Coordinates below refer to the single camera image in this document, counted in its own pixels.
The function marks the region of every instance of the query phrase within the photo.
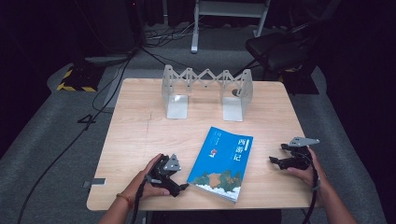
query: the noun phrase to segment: gray carpet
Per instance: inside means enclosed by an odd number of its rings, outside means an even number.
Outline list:
[[[148,50],[197,70],[210,68],[216,74],[228,69],[232,73],[251,60],[243,46],[251,37],[253,28],[205,30],[201,32],[197,54],[190,54],[190,36]],[[163,61],[172,64],[175,70],[186,68]],[[0,160],[0,223],[16,223],[33,184],[85,127],[77,121],[97,112],[92,108],[92,102],[98,92],[56,91],[68,67],[69,64],[50,77],[51,96]],[[109,88],[104,90],[104,86],[114,78],[119,67],[106,69],[99,85],[102,92],[93,102],[97,108],[103,106],[112,93]],[[139,69],[158,71],[163,69],[163,65],[140,51],[128,65],[125,76],[133,77],[134,71]],[[262,70],[253,69],[252,74],[259,77]],[[348,141],[325,93],[323,75],[316,69],[312,77],[317,84],[318,95],[290,96],[305,135],[321,140],[315,150],[334,187],[359,223],[386,223],[375,185]],[[89,192],[81,185],[93,178],[110,121],[110,113],[101,114],[96,123],[54,164],[30,198],[22,223],[96,223],[99,220],[103,213],[87,209]],[[142,223],[145,215],[144,212],[139,213],[137,223]],[[300,223],[304,215],[299,209],[284,209],[282,218],[284,224]],[[311,223],[326,222],[323,209],[316,209]]]

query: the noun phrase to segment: book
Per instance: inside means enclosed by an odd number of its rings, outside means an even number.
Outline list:
[[[187,182],[236,203],[252,143],[252,136],[211,127]]]

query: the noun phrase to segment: wooden table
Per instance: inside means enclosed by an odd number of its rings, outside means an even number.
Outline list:
[[[141,210],[242,209],[308,207],[310,188],[299,178],[280,171],[268,157],[288,158],[280,149],[295,136],[304,136],[282,83],[253,82],[254,94],[243,122],[224,121],[219,86],[194,85],[187,119],[167,119],[161,79],[128,78],[123,81],[87,206],[107,210],[116,194],[128,185],[158,153],[177,154],[182,170],[171,178],[185,184],[211,126],[254,136],[246,174],[237,203],[188,187],[174,198],[141,201]]]

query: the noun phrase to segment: person's right hand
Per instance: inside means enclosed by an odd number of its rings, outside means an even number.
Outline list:
[[[317,155],[315,154],[314,150],[312,150],[311,148],[308,148],[308,150],[311,153],[312,161],[315,165],[315,168],[318,171],[318,176],[319,176],[320,180],[325,180],[326,175],[323,172],[322,167],[320,166]],[[312,169],[312,165],[310,165],[306,170],[300,170],[297,168],[289,167],[288,171],[292,175],[295,175],[295,176],[301,178],[305,182],[305,184],[307,184],[310,188],[313,187],[313,185],[314,185],[314,180],[313,180],[314,179],[314,171]]]

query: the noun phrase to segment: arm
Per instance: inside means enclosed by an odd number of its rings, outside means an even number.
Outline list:
[[[312,161],[314,162],[315,168],[318,171],[320,178],[320,189],[318,190],[318,196],[323,202],[324,209],[326,211],[327,219],[330,224],[342,224],[342,223],[357,223],[355,218],[349,212],[347,207],[344,205],[338,193],[332,187],[329,180],[326,178],[322,167],[318,161],[315,152],[309,148],[311,152]],[[288,168],[288,171],[297,177],[300,177],[305,184],[312,187],[313,185],[313,170],[310,166],[306,170],[299,170],[295,168]]]
[[[129,198],[131,203],[134,203],[134,196],[136,195],[137,189],[139,185],[142,183],[145,175],[149,172],[151,167],[155,164],[155,162],[161,157],[161,154],[158,154],[154,157],[146,166],[146,168],[140,171],[131,183],[126,187],[126,189],[121,193]],[[140,200],[144,200],[150,196],[167,196],[169,195],[169,190],[167,189],[160,189],[154,188],[151,184],[146,184],[143,190],[143,196]],[[125,223],[125,219],[128,216],[128,212],[130,210],[130,206],[127,201],[121,197],[117,197],[113,204],[108,208],[106,213],[102,216],[101,220],[99,221],[100,224],[107,224],[107,223]]]

